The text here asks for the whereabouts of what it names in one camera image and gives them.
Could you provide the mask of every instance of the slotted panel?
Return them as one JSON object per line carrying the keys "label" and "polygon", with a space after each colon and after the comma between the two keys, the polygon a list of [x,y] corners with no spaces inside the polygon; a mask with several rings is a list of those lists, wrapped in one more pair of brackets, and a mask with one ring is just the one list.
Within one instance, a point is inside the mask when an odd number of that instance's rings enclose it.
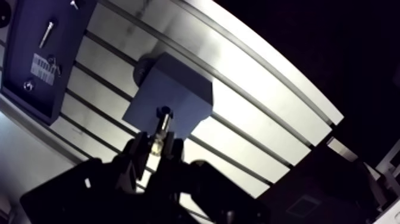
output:
{"label": "slotted panel", "polygon": [[[124,35],[124,31],[130,29],[131,25],[132,24],[129,23],[129,21],[98,5],[89,23],[88,30],[93,32],[95,35],[98,35],[100,38],[107,41],[114,47],[123,51],[125,54],[131,56],[133,59],[138,60],[141,56],[138,54],[138,52],[144,54],[146,52],[153,51],[151,48],[148,49],[148,51],[143,50],[141,47],[142,39],[144,39],[144,42],[147,40],[155,42],[155,39],[149,34],[144,36],[140,31],[141,29],[135,27],[134,30],[141,33],[141,39],[134,41],[136,40],[136,36],[134,38],[130,35]],[[174,56],[177,54],[176,51],[173,51],[170,48],[161,47],[160,43],[157,44],[157,48],[169,49],[169,53],[175,52]],[[99,56],[101,54],[108,55],[109,53],[107,53],[104,48],[101,48],[93,41],[85,38],[81,45],[77,60],[81,61],[83,64],[87,64],[90,68],[99,71],[99,75],[111,82],[113,85],[121,88],[121,90],[124,92],[132,95],[134,91],[137,91],[135,84],[119,85],[120,76],[123,76],[120,79],[125,80],[126,83],[133,82],[132,75],[129,72],[125,72],[130,71],[128,68],[122,69],[121,73],[113,73],[114,75],[112,76],[105,76],[104,71],[107,69],[110,70],[111,68],[105,68],[105,66],[102,66],[102,64],[106,64],[108,66],[108,63],[106,60],[103,61],[103,59],[100,59],[99,61]],[[89,57],[89,55],[97,56],[95,59],[93,59],[93,57]],[[120,59],[116,57],[112,58],[111,61],[115,62],[116,64],[121,63]],[[184,62],[191,68],[199,71],[200,74],[205,73],[190,61]],[[255,108],[248,101],[220,81],[213,80],[213,91],[214,111],[216,113],[236,125],[239,129],[242,129],[244,132],[251,135],[257,141],[265,145],[266,148],[283,157],[289,163],[297,164],[310,151],[304,144],[302,144],[284,128],[279,126],[275,121],[266,116],[263,112]]]}
{"label": "slotted panel", "polygon": [[336,107],[281,53],[235,16],[211,0],[173,0],[201,21],[224,35],[251,55],[279,80],[290,87],[314,111],[328,122],[338,124],[343,115]]}
{"label": "slotted panel", "polygon": [[[100,64],[102,64],[101,62],[105,59],[103,57],[101,57],[101,55],[99,54],[99,52],[101,52],[101,51],[97,50],[98,48],[101,48],[99,45],[97,45],[96,48],[94,47],[94,45],[96,45],[96,44],[90,45],[90,48],[86,48],[86,50],[85,50],[86,43],[87,42],[82,43],[80,53],[89,54],[88,52],[87,53],[84,53],[84,52],[90,51],[90,50],[95,50],[95,52],[97,54],[97,58],[96,59],[86,58],[85,62],[82,62],[82,64],[84,66],[88,66],[89,69],[94,69],[94,67],[93,67],[94,62],[91,63],[90,60],[96,60],[96,64],[99,66]],[[111,60],[116,61],[116,60],[120,60],[120,59],[115,57]],[[105,70],[103,70],[103,76],[106,76],[106,77],[103,77],[103,78],[105,78],[106,80],[110,80],[110,79],[114,80],[114,79],[117,79],[119,76],[126,75],[125,73],[105,74],[104,71]],[[95,90],[95,89],[91,90],[91,95],[97,97],[96,92],[97,92],[97,90]],[[106,100],[106,98],[98,98],[98,100],[95,100],[95,101],[96,102],[102,101],[103,104],[106,104],[112,100],[111,99]],[[101,110],[105,110],[105,111],[113,110],[114,111],[113,112],[114,114],[112,115],[113,117],[122,118],[126,109],[120,110],[120,111],[117,111],[117,109],[118,109],[118,107],[115,107],[115,108],[107,107],[107,108],[102,108]],[[280,179],[289,170],[284,165],[280,164],[279,162],[277,162],[276,160],[271,158],[268,154],[262,152],[260,149],[258,149],[254,145],[251,145],[249,142],[246,142],[240,136],[234,134],[231,130],[229,130],[225,126],[221,125],[218,122],[215,122],[214,119],[208,118],[208,119],[206,119],[206,121],[207,121],[208,125],[205,125],[204,128],[201,128],[200,126],[197,127],[193,131],[193,135],[195,137],[201,139],[205,143],[211,145],[216,150],[219,150],[221,153],[225,154],[226,156],[236,160],[241,165],[251,169],[253,172],[257,173],[261,177],[267,179],[268,181],[272,180],[272,182],[275,182],[276,180]],[[208,129],[218,130],[218,132],[211,133]]]}
{"label": "slotted panel", "polygon": [[[120,98],[111,92],[104,85],[95,81],[93,78],[85,75],[79,69],[73,69],[68,88],[78,94],[84,100],[90,102],[109,116],[115,118],[118,122],[124,123],[130,129],[134,129],[131,125],[122,121],[122,115],[129,106],[129,102]],[[125,107],[124,110],[115,110],[115,108]],[[230,163],[217,157],[213,153],[202,148],[191,140],[185,141],[185,161],[190,163],[197,159],[206,159],[213,164],[219,171],[227,175],[231,180],[241,186],[247,193],[253,197],[262,194],[267,185],[241,171]]]}
{"label": "slotted panel", "polygon": [[100,158],[104,163],[111,162],[117,155],[62,117],[57,119],[50,128],[92,157]]}
{"label": "slotted panel", "polygon": [[[122,8],[128,8],[127,1],[112,2]],[[159,28],[160,23],[164,24],[163,18],[158,16],[162,8],[156,7],[157,5],[173,9],[167,17],[174,19],[163,29]],[[135,14],[136,11],[131,9],[128,13]],[[222,79],[228,78],[233,85],[240,87],[235,89],[245,91],[243,94],[249,95],[249,99],[255,98],[267,114],[273,116],[281,125],[292,128],[293,134],[302,136],[316,145],[330,132],[329,126],[269,71],[185,10],[172,2],[154,0],[149,3],[144,14],[147,16],[143,16],[142,21],[164,33],[173,42],[179,43],[185,50],[189,50],[189,54],[185,52],[186,55],[212,67],[213,75]]]}

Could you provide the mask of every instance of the barcode label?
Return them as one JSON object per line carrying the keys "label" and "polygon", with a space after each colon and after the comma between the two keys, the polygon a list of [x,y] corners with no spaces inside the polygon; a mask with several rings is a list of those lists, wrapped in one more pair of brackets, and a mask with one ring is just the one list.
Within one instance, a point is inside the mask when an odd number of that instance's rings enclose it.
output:
{"label": "barcode label", "polygon": [[33,54],[30,72],[40,78],[42,81],[52,86],[54,84],[54,74],[56,70],[57,67],[50,65],[46,59],[37,54]]}

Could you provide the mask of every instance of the screw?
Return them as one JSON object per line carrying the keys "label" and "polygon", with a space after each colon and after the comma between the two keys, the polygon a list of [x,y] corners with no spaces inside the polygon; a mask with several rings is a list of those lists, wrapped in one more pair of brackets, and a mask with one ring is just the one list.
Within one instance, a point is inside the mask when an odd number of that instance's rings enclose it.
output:
{"label": "screw", "polygon": [[79,10],[79,7],[78,7],[78,5],[76,4],[75,0],[72,0],[72,1],[70,2],[70,5],[72,5],[76,10]]}
{"label": "screw", "polygon": [[26,81],[24,82],[24,89],[27,92],[30,92],[33,90],[33,88],[35,87],[35,84],[30,80],[30,81]]}

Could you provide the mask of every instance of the metal plate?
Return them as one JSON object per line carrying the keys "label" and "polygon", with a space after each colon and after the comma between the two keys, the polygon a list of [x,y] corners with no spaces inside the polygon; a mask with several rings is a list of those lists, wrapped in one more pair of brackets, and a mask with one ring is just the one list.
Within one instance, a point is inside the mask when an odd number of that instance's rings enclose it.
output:
{"label": "metal plate", "polygon": [[[151,35],[141,32],[141,29],[137,27],[132,27],[132,24],[127,20],[100,5],[96,7],[93,13],[88,29],[135,60],[138,60],[141,55],[146,53],[151,52],[150,54],[157,55],[159,52],[167,51],[174,57],[178,56],[179,60],[182,60],[200,74],[207,73],[194,65],[193,62],[179,55],[175,50],[162,43],[154,44],[157,40]],[[135,30],[134,33],[137,33],[137,35],[124,36],[124,31],[129,29]],[[110,33],[121,33],[121,35],[110,35]],[[147,42],[152,43],[151,46],[154,46],[154,49],[144,50],[141,43],[146,45]],[[112,55],[93,41],[84,38],[77,61],[88,66],[129,95],[133,96],[136,93],[137,87],[133,83],[132,74],[130,73],[134,68],[128,66],[126,62]],[[251,135],[266,148],[291,164],[297,164],[308,154],[310,150],[304,144],[262,111],[251,105],[219,80],[214,79],[213,83],[214,112]]]}
{"label": "metal plate", "polygon": [[[113,2],[123,9],[129,8],[129,2]],[[135,15],[138,10],[127,12]],[[141,20],[164,34],[169,42],[183,47],[181,53],[185,56],[205,63],[213,75],[232,83],[231,88],[241,92],[282,126],[293,129],[292,134],[316,145],[330,132],[328,125],[312,109],[263,66],[172,2],[152,1]]]}
{"label": "metal plate", "polygon": [[[84,48],[85,48],[86,42],[83,42],[81,45],[80,49],[80,55],[83,53]],[[121,64],[121,61],[119,58],[115,57],[111,58],[110,57],[101,57],[101,54],[99,54],[100,46],[97,46],[97,48],[94,48],[93,45],[90,47],[91,50],[96,52],[96,55],[98,57],[96,58],[85,58],[84,65],[89,67],[89,69],[97,69],[97,70],[102,70],[102,75],[103,78],[106,78],[107,80],[115,80],[118,77],[122,77],[122,80],[127,80],[127,77],[123,78],[123,76],[127,73],[122,71],[121,73],[118,72],[118,67],[112,66],[112,64]],[[94,68],[93,64],[97,63],[99,66],[100,64],[106,64],[109,63],[107,66],[107,70],[110,71],[112,70],[112,73],[105,74],[106,70],[101,69],[99,67]],[[99,86],[98,84],[94,84],[91,81],[91,78],[86,75],[86,77],[82,77],[82,73],[79,73],[80,75],[75,75],[76,70],[74,73],[71,75],[70,78],[70,83],[68,84],[68,88],[74,91],[77,95],[85,98],[88,102],[95,104],[95,105],[102,105],[102,107],[99,107],[100,110],[106,112],[109,114],[111,117],[120,120],[127,110],[127,107],[129,106],[129,102],[126,101],[126,99],[122,99],[120,96],[117,96],[116,94],[110,94],[110,91],[106,89],[105,86]],[[263,178],[267,179],[268,181],[275,182],[278,179],[280,179],[289,169],[285,167],[284,165],[280,164],[278,161],[274,160],[271,158],[268,154],[262,152],[260,149],[257,147],[251,145],[249,142],[245,141],[243,138],[240,136],[236,135],[233,133],[231,130],[226,128],[225,126],[221,125],[219,122],[215,121],[213,118],[208,118],[203,122],[207,122],[207,124],[198,126],[194,131],[193,135],[205,143],[209,144],[211,147],[215,148],[219,152],[225,154],[226,156],[236,160],[238,163],[241,165],[251,169],[253,172],[259,174]]]}
{"label": "metal plate", "polygon": [[[124,124],[129,129],[135,130],[134,127],[132,127],[128,123],[125,123],[122,120],[122,116],[125,110],[118,110],[118,108],[127,108],[129,106],[129,102],[111,92],[105,86],[101,85],[99,82],[84,74],[79,69],[73,70],[70,78],[70,83],[68,84],[68,89],[75,92],[85,101],[90,102],[107,115],[111,116],[117,122]],[[86,114],[85,116],[87,116],[91,113],[88,108],[84,108],[80,103],[71,99],[69,95],[66,96],[64,105],[65,107],[74,108],[77,111],[76,114]],[[62,112],[68,116],[72,115],[71,113],[68,113],[67,109],[63,110]],[[107,135],[107,133],[112,132],[116,128],[107,120],[93,114],[87,116],[86,119],[80,119],[78,123],[80,123],[87,129],[92,130],[92,132],[98,136],[105,136]],[[90,128],[92,126],[92,123],[98,123],[98,125],[100,125],[101,127],[98,127],[96,129]],[[119,144],[118,142],[120,140],[118,140],[118,138],[121,138],[121,136],[125,136],[124,138],[129,138],[129,135],[127,133],[122,133],[122,130],[116,130],[116,132],[116,137],[113,137],[112,135],[106,136],[104,140],[112,145],[116,145]],[[241,171],[237,167],[231,165],[230,163],[224,161],[222,158],[217,157],[213,153],[207,151],[206,149],[188,139],[185,141],[185,161],[191,162],[196,159],[206,159],[254,197],[259,196],[267,189],[266,184],[253,178],[252,176]],[[157,168],[154,164],[151,163],[148,163],[148,167],[152,169]]]}

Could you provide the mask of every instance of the white sticker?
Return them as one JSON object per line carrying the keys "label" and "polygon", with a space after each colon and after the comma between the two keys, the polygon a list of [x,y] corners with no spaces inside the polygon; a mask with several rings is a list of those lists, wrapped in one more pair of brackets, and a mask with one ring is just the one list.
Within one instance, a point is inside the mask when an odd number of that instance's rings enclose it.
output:
{"label": "white sticker", "polygon": [[56,65],[50,65],[46,59],[37,54],[33,54],[30,72],[49,85],[54,83],[54,74],[57,71]]}

